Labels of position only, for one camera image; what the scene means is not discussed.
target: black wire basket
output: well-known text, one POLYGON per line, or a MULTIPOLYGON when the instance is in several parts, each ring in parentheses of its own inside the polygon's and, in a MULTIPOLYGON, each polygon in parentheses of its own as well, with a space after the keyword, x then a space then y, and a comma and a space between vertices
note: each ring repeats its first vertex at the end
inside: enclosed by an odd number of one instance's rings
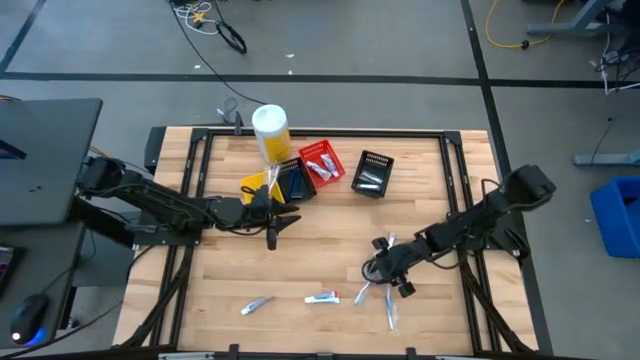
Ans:
POLYGON ((299 157, 281 164, 278 184, 287 204, 307 201, 317 194, 311 176, 299 157))
POLYGON ((387 192, 391 168, 392 158, 363 150, 351 188, 362 195, 382 198, 387 192))

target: gray floor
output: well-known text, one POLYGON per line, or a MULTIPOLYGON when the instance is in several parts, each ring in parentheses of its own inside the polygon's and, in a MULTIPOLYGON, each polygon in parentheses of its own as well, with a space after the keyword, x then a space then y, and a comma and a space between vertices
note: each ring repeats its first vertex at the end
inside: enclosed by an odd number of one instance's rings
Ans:
MULTIPOLYGON (((0 2, 0 47, 7 47, 35 1, 0 2)), ((593 72, 604 37, 554 37, 527 51, 498 49, 484 37, 490 0, 471 1, 489 77, 598 80, 593 72)), ((561 19, 577 11, 568 4, 561 19)), ((247 40, 241 57, 218 37, 192 35, 224 74, 413 75, 477 78, 458 1, 230 0, 227 21, 247 40)), ((527 22, 546 22, 553 5, 502 1, 491 21, 494 38, 519 43, 527 22)), ((8 71, 38 73, 208 74, 160 0, 47 1, 8 71)), ((247 95, 282 105, 292 125, 486 129, 477 86, 406 84, 234 83, 247 95)), ((637 91, 494 88, 512 167, 534 163, 554 180, 554 200, 525 217, 533 259, 558 355, 635 359, 640 352, 640 263, 607 256, 589 194, 618 174, 636 170, 577 169, 571 155, 590 152, 615 124, 601 151, 637 147, 637 91)), ((0 81, 0 93, 23 99, 100 97, 105 105, 94 144, 111 156, 142 162, 154 125, 216 122, 231 95, 220 83, 0 81)), ((240 103, 249 118, 254 104, 240 103)), ((128 209, 106 202, 116 210, 128 209)), ((90 318, 122 297, 123 287, 86 288, 74 315, 90 318)), ((117 314, 49 352, 105 348, 117 314)))

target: blue box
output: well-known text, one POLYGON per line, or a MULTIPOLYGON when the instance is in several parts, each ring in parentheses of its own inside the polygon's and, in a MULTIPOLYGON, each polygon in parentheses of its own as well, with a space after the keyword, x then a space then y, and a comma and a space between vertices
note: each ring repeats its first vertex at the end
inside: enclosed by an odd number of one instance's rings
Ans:
POLYGON ((591 193, 607 253, 615 257, 640 258, 640 176, 616 176, 591 193))

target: wooden table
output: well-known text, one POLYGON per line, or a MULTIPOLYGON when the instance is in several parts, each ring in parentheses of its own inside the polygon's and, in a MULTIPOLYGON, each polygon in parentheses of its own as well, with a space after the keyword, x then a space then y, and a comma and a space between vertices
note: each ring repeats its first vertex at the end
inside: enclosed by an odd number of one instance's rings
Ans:
MULTIPOLYGON (((167 129, 155 176, 158 183, 180 188, 191 130, 167 129)), ((485 131, 461 131, 461 136, 473 198, 478 201, 482 197, 480 180, 497 178, 491 146, 485 131)), ((294 151, 317 140, 294 137, 294 151)), ((409 241, 414 232, 445 219, 449 203, 438 142, 418 138, 329 140, 346 175, 301 205, 302 219, 280 234, 276 251, 267 251, 263 235, 204 232, 193 258, 180 350, 226 351, 230 344, 238 343, 242 352, 404 354, 405 348, 415 347, 418 354, 472 353, 458 270, 445 271, 426 262, 412 268, 409 277, 417 292, 401 299, 394 291, 398 334, 389 331, 381 288, 369 292, 362 308, 353 305, 364 284, 360 267, 373 253, 372 239, 395 232, 399 241, 409 241), (370 199, 350 188, 363 149, 395 159, 383 199, 370 199), (329 289, 339 291, 340 304, 304 303, 305 296, 329 289), (254 314, 240 314, 249 302, 269 295, 275 299, 254 314)), ((240 179, 263 170, 252 137, 216 136, 212 151, 205 196, 241 197, 240 179)), ((199 149, 196 164, 201 158, 199 149)), ((451 159, 460 189, 453 154, 451 159)), ((196 178, 190 186, 191 196, 196 178)), ((464 209, 461 196, 458 201, 464 209)), ((156 302, 166 252, 164 247, 153 249, 131 272, 114 343, 128 338, 156 302)), ((516 260, 503 251, 486 251, 485 257, 498 310, 523 342, 535 348, 516 260)), ((455 255, 449 255, 439 262, 455 261, 455 255)), ((484 315, 479 305, 477 308, 488 349, 484 315)), ((164 324, 164 341, 169 322, 164 324)))

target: black monitor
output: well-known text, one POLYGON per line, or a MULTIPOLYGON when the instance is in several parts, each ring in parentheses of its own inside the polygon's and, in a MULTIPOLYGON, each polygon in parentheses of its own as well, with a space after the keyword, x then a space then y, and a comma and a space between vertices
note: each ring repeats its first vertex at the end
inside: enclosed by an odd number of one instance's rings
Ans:
POLYGON ((0 139, 0 160, 20 160, 27 157, 24 151, 0 139))
POLYGON ((100 99, 0 102, 0 226, 66 221, 100 99))

